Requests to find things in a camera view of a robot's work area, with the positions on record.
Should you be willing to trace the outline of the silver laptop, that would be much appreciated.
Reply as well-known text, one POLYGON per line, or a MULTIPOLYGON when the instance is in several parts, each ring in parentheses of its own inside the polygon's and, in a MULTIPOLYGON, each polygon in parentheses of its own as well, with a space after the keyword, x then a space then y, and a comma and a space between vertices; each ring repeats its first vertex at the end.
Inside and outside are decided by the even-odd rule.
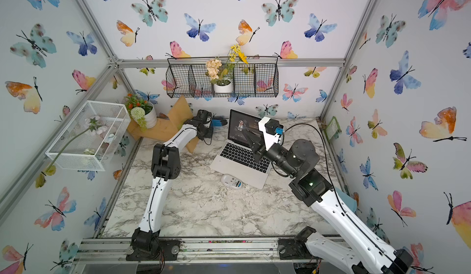
POLYGON ((228 123, 228 140, 214 158, 212 170, 230 175, 257 189, 262 189, 269 175, 271 165, 266 158, 256 161, 253 151, 245 139, 243 131, 249 130, 257 135, 261 118, 241 111, 231 110, 228 123))

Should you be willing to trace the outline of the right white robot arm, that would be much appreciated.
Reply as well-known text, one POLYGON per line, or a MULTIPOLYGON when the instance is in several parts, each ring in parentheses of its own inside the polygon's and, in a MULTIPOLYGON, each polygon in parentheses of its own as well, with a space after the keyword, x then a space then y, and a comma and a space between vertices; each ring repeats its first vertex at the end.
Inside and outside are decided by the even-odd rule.
POLYGON ((333 185, 315 168, 319 156, 314 144, 296 140, 290 149, 279 144, 276 131, 258 135, 242 131, 255 159, 265 157, 293 180, 296 198, 322 216, 347 243, 342 246, 306 227, 297 239, 308 252, 348 274, 408 274, 413 262, 405 249, 394 249, 365 225, 340 199, 333 185))

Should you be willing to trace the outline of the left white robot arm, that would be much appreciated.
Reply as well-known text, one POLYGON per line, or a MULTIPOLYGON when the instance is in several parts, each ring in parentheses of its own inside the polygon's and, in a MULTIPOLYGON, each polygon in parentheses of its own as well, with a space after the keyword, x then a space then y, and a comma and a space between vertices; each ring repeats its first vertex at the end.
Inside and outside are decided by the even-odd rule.
POLYGON ((152 190, 142 220, 131 237, 132 253, 126 256, 127 261, 165 261, 164 246, 159 242, 161 217, 172 183, 182 169, 180 152, 195 138, 203 141, 212 137, 212 118, 211 112, 199 110, 171 139, 154 146, 152 190))

